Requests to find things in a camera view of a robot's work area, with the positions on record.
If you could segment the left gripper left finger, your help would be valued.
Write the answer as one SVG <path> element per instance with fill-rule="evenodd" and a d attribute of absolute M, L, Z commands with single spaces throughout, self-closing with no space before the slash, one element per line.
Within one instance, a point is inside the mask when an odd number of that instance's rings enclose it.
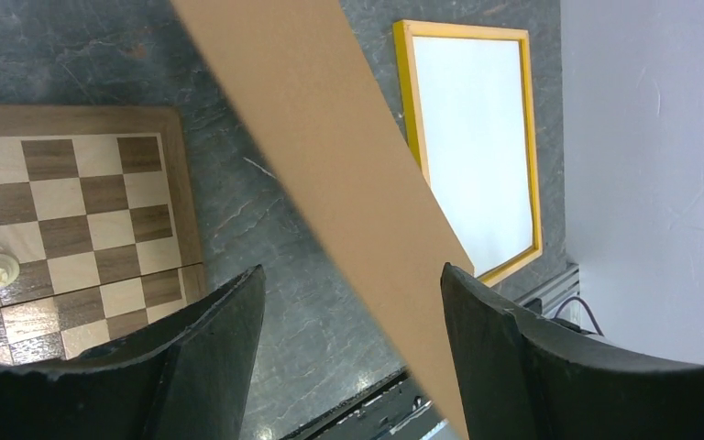
<path fill-rule="evenodd" d="M 254 266 L 72 359 L 0 365 L 0 439 L 238 438 L 265 280 Z"/>

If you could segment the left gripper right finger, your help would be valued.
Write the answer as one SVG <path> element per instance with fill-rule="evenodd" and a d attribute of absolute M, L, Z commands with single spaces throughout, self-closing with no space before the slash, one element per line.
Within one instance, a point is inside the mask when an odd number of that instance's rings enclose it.
<path fill-rule="evenodd" d="M 533 313 L 445 264 L 445 323 L 473 439 L 704 439 L 704 366 Z"/>

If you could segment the brown backing board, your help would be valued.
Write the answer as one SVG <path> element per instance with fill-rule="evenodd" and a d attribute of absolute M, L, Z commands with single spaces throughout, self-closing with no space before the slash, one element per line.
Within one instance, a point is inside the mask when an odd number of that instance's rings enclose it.
<path fill-rule="evenodd" d="M 461 438 L 445 264 L 473 266 L 337 1 L 177 1 L 228 102 L 325 252 Z"/>

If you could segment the yellow wooden picture frame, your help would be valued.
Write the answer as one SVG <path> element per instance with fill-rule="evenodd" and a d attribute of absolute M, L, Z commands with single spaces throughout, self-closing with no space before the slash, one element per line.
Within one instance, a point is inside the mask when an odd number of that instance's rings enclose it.
<path fill-rule="evenodd" d="M 424 139 L 424 127 L 420 95 L 417 82 L 416 61 L 413 41 L 417 37 L 449 39 L 487 39 L 516 41 L 520 46 L 522 73 L 522 103 L 525 116 L 527 143 L 527 165 L 529 194 L 532 207 L 533 243 L 526 250 L 498 267 L 475 276 L 473 265 L 469 261 L 469 272 L 487 285 L 494 285 L 538 259 L 543 252 L 542 216 L 537 167 L 536 134 L 534 117 L 534 87 L 532 81 L 531 52 L 529 34 L 524 29 L 483 27 L 451 23 L 437 23 L 416 20 L 401 20 L 393 27 L 401 98 L 403 102 L 404 124 L 408 146 L 420 168 L 428 186 L 430 176 Z"/>

